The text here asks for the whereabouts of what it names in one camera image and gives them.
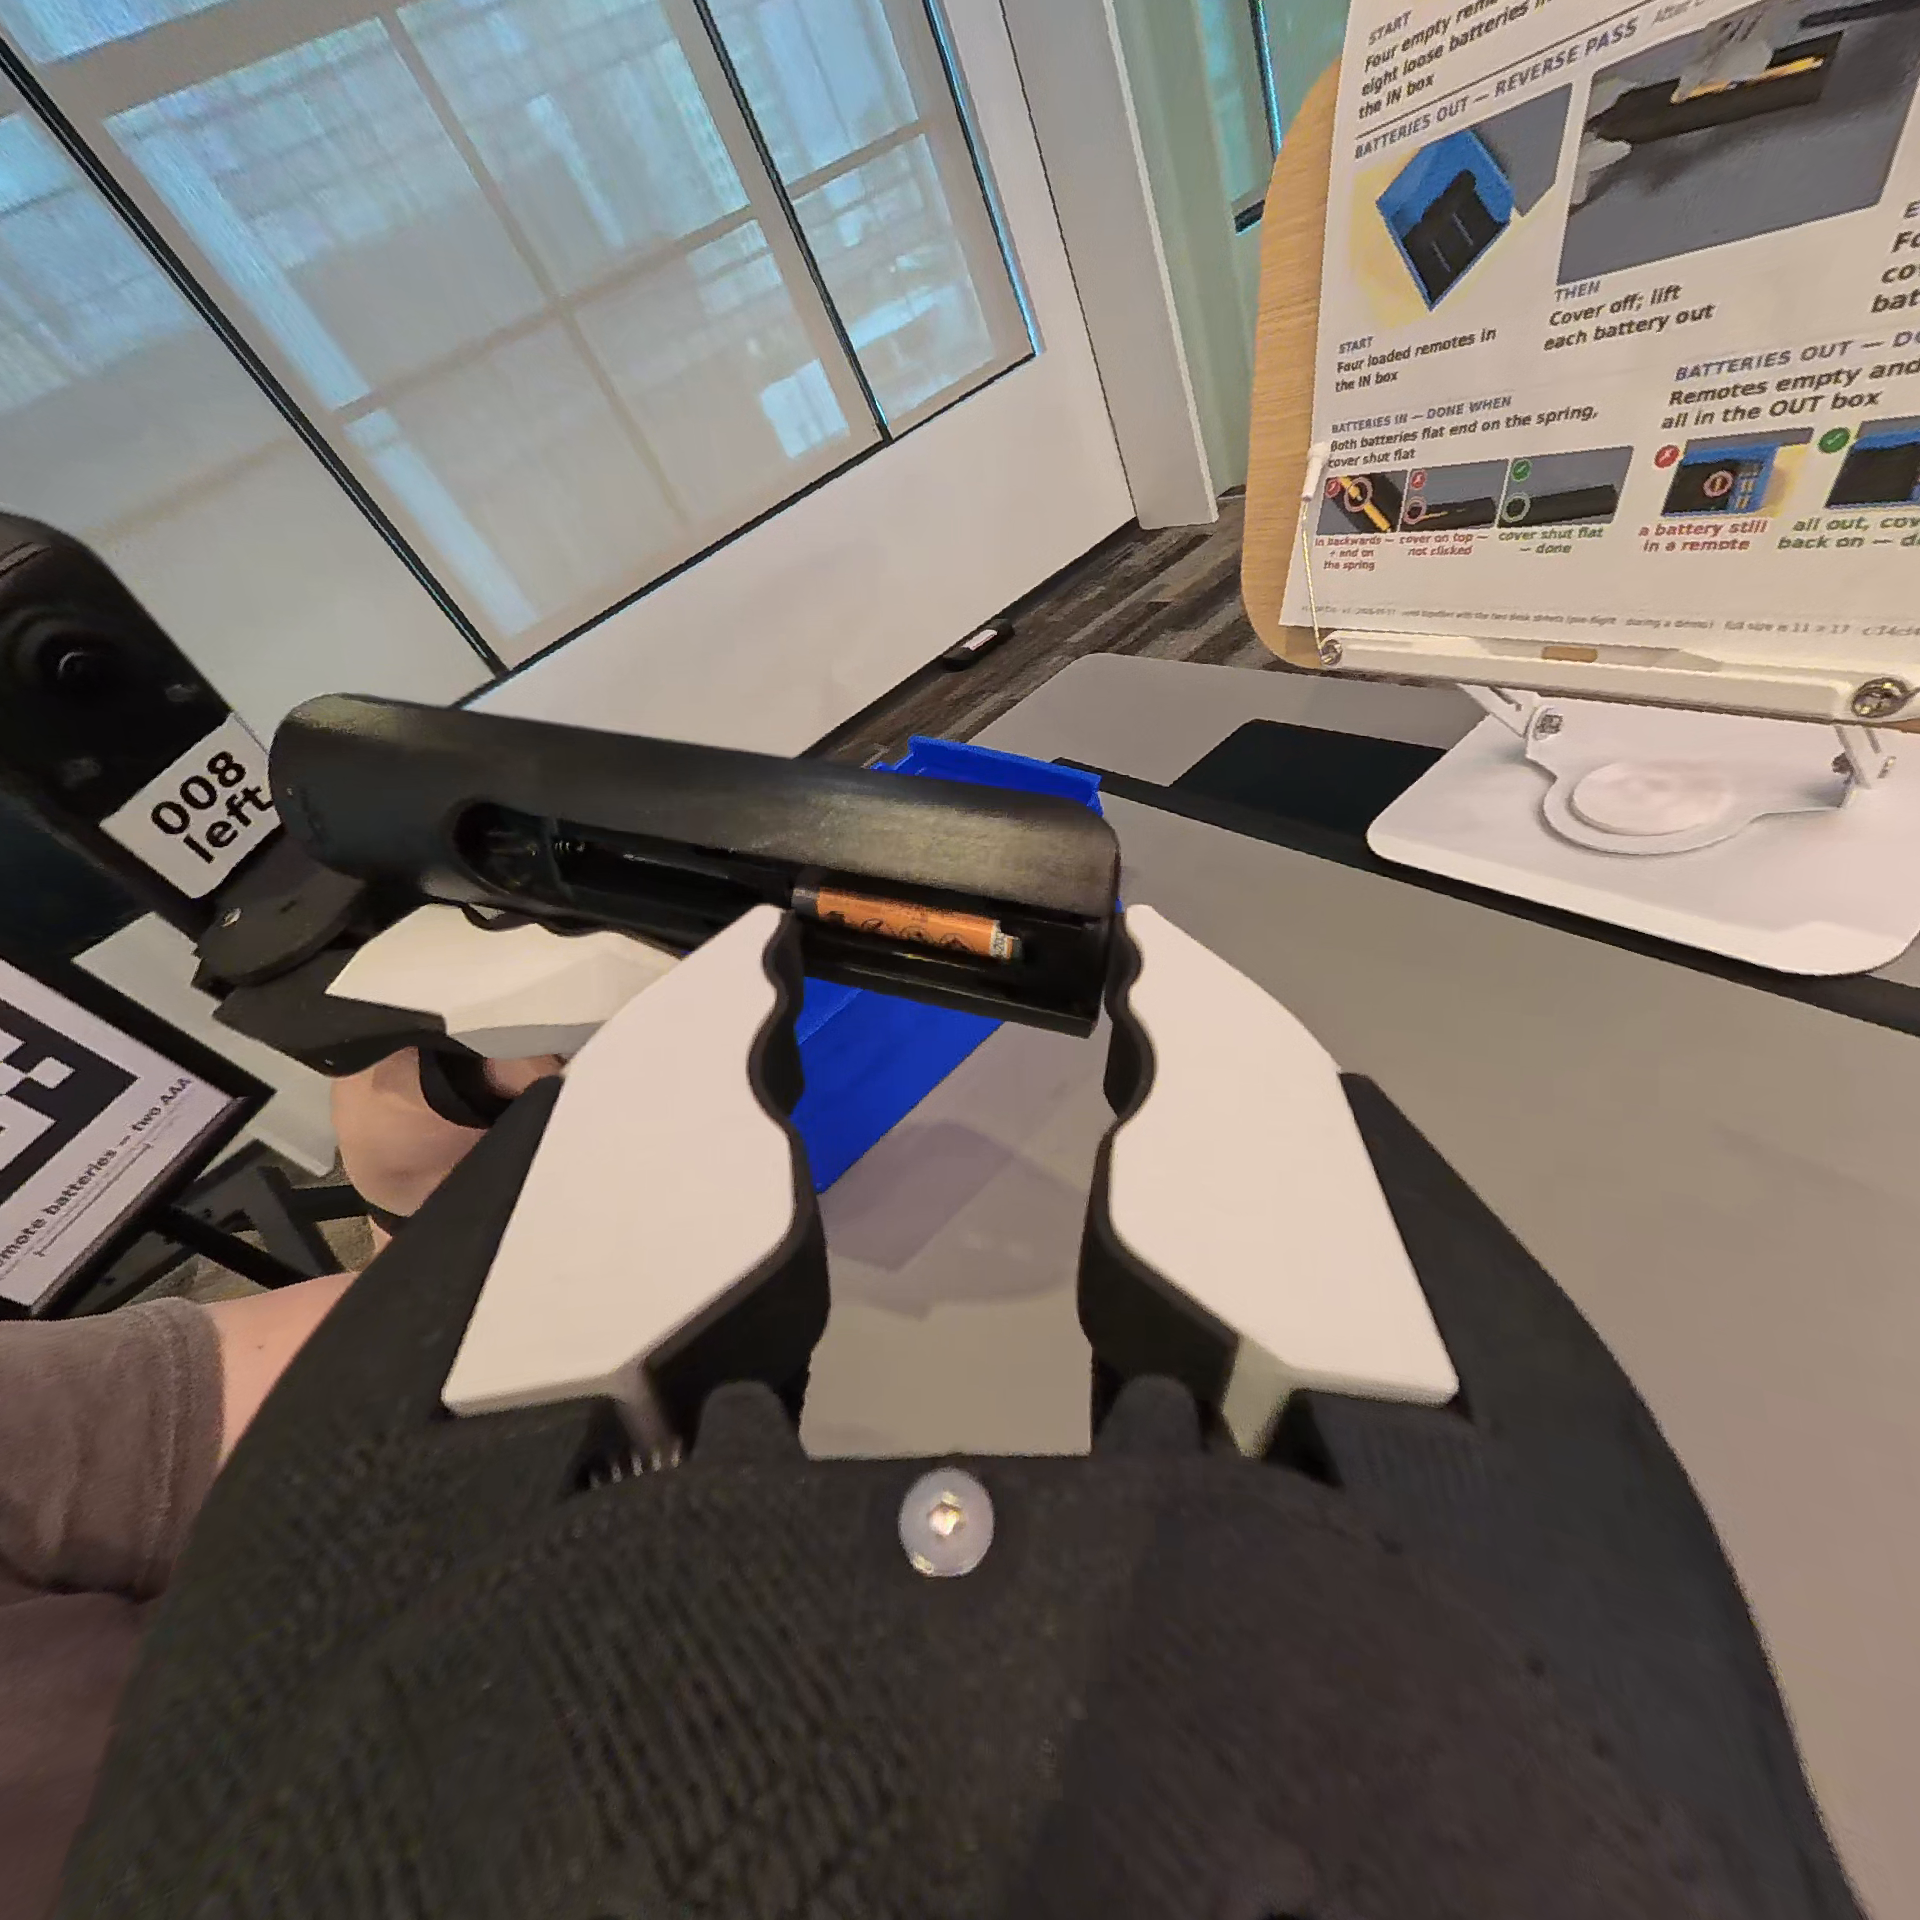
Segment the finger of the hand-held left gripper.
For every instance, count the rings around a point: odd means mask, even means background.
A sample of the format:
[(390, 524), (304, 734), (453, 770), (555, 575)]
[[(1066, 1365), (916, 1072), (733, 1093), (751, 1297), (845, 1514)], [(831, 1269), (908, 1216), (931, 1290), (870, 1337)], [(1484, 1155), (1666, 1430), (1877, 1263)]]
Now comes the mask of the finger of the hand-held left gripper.
[(336, 1006), (422, 1015), (450, 1041), (594, 1041), (678, 954), (628, 930), (551, 930), (417, 906), (330, 982)]

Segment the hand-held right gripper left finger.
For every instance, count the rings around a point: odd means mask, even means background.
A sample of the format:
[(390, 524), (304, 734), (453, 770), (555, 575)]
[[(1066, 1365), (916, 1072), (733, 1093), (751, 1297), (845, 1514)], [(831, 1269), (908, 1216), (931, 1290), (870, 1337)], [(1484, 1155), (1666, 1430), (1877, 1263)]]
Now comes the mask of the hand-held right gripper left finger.
[(831, 1251), (791, 1107), (800, 923), (746, 908), (572, 1058), (444, 1375), (450, 1420), (607, 1401), (699, 1440), (723, 1388), (800, 1430)]

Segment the person's torso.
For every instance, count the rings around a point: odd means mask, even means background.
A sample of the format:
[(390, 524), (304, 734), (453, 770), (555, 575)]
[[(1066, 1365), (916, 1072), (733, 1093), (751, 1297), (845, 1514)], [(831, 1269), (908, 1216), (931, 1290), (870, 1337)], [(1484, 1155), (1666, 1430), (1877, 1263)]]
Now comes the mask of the person's torso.
[(215, 1324), (146, 1301), (0, 1344), (0, 1913), (44, 1920), (146, 1611), (223, 1458)]

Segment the orange AAA battery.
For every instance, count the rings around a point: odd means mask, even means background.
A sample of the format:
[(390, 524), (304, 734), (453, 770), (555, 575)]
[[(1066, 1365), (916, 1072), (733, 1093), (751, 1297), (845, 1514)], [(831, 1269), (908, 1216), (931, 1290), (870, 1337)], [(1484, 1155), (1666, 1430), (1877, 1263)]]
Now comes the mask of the orange AAA battery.
[(858, 967), (1017, 967), (1027, 934), (986, 906), (908, 899), (853, 884), (791, 884), (786, 913), (811, 923), (811, 945)]

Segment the black mat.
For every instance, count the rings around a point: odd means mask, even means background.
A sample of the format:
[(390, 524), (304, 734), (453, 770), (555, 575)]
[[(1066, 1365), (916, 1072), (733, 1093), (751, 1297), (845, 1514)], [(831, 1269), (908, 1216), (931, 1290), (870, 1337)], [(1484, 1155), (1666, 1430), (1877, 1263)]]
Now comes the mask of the black mat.
[(1415, 789), (1437, 754), (1445, 751), (1424, 739), (1250, 721), (1192, 764), (1161, 796), (1203, 823), (1344, 867), (1378, 867), (1368, 823)]

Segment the blue plastic bin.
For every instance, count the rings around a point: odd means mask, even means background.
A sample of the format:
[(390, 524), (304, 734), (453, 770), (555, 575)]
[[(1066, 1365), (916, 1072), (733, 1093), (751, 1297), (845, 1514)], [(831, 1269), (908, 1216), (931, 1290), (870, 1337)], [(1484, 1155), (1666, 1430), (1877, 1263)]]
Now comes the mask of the blue plastic bin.
[[(916, 734), (902, 754), (870, 764), (870, 770), (1054, 791), (1099, 812), (1099, 770), (986, 751), (968, 739)], [(812, 1190), (831, 1190), (994, 1030), (1000, 1022), (988, 1015), (811, 981), (791, 1022), (805, 1068), (791, 1127), (811, 1155)]]

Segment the white tag sign board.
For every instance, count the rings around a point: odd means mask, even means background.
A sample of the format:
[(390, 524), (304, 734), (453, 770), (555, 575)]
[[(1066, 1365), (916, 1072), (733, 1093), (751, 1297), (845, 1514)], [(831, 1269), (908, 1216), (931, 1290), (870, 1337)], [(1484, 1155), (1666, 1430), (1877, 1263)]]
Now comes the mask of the white tag sign board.
[(0, 1314), (65, 1314), (272, 1107), (199, 1038), (54, 959), (0, 959)]

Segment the white stand base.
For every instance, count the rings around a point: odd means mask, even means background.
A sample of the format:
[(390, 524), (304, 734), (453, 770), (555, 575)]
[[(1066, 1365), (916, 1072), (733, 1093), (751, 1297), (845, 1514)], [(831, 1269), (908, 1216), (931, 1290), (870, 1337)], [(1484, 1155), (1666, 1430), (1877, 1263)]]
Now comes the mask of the white stand base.
[(1797, 981), (1917, 945), (1917, 734), (1471, 699), (1480, 722), (1368, 819), (1378, 860)]

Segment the person's left forearm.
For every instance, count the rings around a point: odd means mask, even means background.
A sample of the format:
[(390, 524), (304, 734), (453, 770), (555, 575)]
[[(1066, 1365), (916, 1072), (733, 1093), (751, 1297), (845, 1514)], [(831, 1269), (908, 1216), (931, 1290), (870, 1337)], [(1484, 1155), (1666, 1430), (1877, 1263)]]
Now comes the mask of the person's left forearm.
[(354, 1282), (360, 1274), (343, 1269), (199, 1304), (223, 1372), (223, 1453), (245, 1440), (274, 1379), (290, 1372), (303, 1344), (330, 1324)]

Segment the instruction sheet on stand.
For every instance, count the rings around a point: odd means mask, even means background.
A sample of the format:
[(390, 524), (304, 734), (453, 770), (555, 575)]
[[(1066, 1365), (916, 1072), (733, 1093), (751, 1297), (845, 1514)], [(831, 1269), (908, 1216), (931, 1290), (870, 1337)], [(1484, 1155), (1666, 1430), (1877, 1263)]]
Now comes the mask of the instruction sheet on stand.
[(1797, 666), (1713, 666), (1683, 652), (1603, 652), (1598, 660), (1550, 660), (1523, 640), (1499, 652), (1461, 637), (1331, 637), (1331, 621), (1287, 625), (1290, 557), (1305, 524), (1312, 394), (1315, 394), (1315, 314), (1325, 256), (1325, 181), (1340, 129), (1340, 60), (1312, 77), (1290, 116), (1262, 223), (1259, 223), (1259, 319), (1252, 319), (1252, 414), (1250, 414), (1250, 501), (1235, 592), (1259, 643), (1312, 683), (1399, 683), (1519, 699), (1594, 699), (1644, 707), (1706, 707), (1792, 722), (1848, 722), (1848, 702), (1867, 670)]

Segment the person's left hand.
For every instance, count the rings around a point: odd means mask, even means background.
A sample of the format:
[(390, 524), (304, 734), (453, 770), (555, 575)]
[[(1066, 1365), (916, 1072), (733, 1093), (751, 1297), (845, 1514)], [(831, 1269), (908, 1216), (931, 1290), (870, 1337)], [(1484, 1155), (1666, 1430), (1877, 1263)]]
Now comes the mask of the person's left hand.
[(336, 1072), (330, 1115), (343, 1178), (375, 1216), (410, 1216), (524, 1088), (558, 1072), (555, 1051), (468, 1058), (444, 1045), (398, 1045)]

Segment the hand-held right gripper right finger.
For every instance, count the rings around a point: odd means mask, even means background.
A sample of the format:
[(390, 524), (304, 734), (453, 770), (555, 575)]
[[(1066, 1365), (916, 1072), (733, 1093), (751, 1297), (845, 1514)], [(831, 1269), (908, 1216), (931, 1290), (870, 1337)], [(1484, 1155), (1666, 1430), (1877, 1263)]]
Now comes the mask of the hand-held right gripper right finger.
[(1448, 1408), (1453, 1358), (1305, 1022), (1148, 906), (1119, 908), (1106, 1015), (1095, 1375), (1181, 1379), (1214, 1430), (1281, 1430), (1302, 1390)]

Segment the black remote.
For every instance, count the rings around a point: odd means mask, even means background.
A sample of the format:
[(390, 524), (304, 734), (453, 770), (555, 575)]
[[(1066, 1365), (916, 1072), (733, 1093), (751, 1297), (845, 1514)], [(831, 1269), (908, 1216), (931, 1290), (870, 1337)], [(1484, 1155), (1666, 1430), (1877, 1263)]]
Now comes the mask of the black remote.
[(678, 959), (791, 884), (986, 906), (1027, 934), (1017, 967), (858, 967), (811, 945), (811, 981), (1090, 1038), (1099, 1022), (1119, 847), (1054, 791), (864, 770), (692, 739), (533, 722), (330, 694), (272, 739), (285, 819), (336, 873), (417, 877), (435, 906), (628, 930)]

